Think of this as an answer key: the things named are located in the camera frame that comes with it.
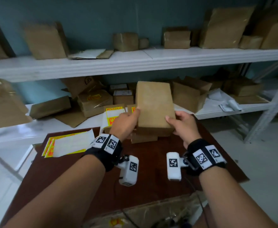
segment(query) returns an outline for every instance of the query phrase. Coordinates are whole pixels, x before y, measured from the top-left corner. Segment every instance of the hand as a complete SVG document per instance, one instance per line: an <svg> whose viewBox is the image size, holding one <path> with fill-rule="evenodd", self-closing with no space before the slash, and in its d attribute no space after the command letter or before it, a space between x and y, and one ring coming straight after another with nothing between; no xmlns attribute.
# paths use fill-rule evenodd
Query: hand
<svg viewBox="0 0 278 228"><path fill-rule="evenodd" d="M197 124L195 118L184 111L175 111L176 118L173 119L169 116L165 116L166 121L175 127L173 132L175 135L178 135L183 140L183 146L185 149L188 148L189 144L199 138L202 138L198 132Z"/></svg>
<svg viewBox="0 0 278 228"><path fill-rule="evenodd" d="M132 114L122 113L114 120L110 134L123 142L132 132L140 115L140 109L136 108Z"/></svg>

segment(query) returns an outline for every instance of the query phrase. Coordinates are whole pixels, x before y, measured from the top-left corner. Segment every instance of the wooden table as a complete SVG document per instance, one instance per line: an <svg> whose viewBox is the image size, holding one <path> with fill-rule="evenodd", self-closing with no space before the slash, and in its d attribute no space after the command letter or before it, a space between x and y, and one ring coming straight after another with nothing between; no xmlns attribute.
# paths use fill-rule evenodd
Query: wooden table
<svg viewBox="0 0 278 228"><path fill-rule="evenodd" d="M215 145L221 152L228 162L226 167L232 176L238 182L249 180L213 136L199 122L198 129L202 137L210 144ZM73 130L73 133L88 130L90 128ZM97 136L99 134L99 127L93 128L93 131L95 136ZM35 160L24 177L2 220L2 226L82 156L82 153L56 158L44 158L41 156L49 137L70 133L70 131L65 131L47 135L42 146L37 150ZM139 158L137 183L131 187L122 186L117 184L120 169L114 168L110 172L107 172L85 216L85 220L119 209L194 192L185 179L180 182L169 181L167 179L166 153L178 152L182 155L185 152L183 142L178 136L160 137L155 142L137 144L131 144L130 140L125 140L123 142L123 152ZM199 179L197 177L191 177L191 180L195 188L201 190Z"/></svg>

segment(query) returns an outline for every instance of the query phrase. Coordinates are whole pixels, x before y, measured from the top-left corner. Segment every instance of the tiled floor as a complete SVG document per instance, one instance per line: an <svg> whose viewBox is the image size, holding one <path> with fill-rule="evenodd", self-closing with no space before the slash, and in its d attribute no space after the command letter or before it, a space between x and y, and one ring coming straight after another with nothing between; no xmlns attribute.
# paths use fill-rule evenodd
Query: tiled floor
<svg viewBox="0 0 278 228"><path fill-rule="evenodd" d="M278 122L249 144L240 140L228 118L206 119L202 123L250 178L243 188L278 223ZM17 188L18 184L0 166L0 220Z"/></svg>

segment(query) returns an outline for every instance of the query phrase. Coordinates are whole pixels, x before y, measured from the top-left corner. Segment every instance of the white sensor device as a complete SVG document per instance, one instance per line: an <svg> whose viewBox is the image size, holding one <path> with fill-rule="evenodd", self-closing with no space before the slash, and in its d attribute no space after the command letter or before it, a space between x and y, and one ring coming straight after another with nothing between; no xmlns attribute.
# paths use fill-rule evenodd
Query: white sensor device
<svg viewBox="0 0 278 228"><path fill-rule="evenodd" d="M188 167L184 158L179 157L177 152L168 152L166 154L167 178L170 181L181 181L181 168Z"/></svg>
<svg viewBox="0 0 278 228"><path fill-rule="evenodd" d="M133 155L124 155L121 163L116 165L121 169L119 183L124 186L132 186L137 182L139 159Z"/></svg>

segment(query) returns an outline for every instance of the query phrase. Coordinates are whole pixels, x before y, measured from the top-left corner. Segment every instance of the forearm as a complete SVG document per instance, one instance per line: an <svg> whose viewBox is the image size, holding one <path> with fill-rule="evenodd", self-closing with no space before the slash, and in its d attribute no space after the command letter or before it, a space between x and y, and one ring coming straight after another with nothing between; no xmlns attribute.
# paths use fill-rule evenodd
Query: forearm
<svg viewBox="0 0 278 228"><path fill-rule="evenodd" d="M226 169L212 167L199 179L219 228L278 227Z"/></svg>
<svg viewBox="0 0 278 228"><path fill-rule="evenodd" d="M95 156L85 155L5 227L79 227L104 174L103 164Z"/></svg>

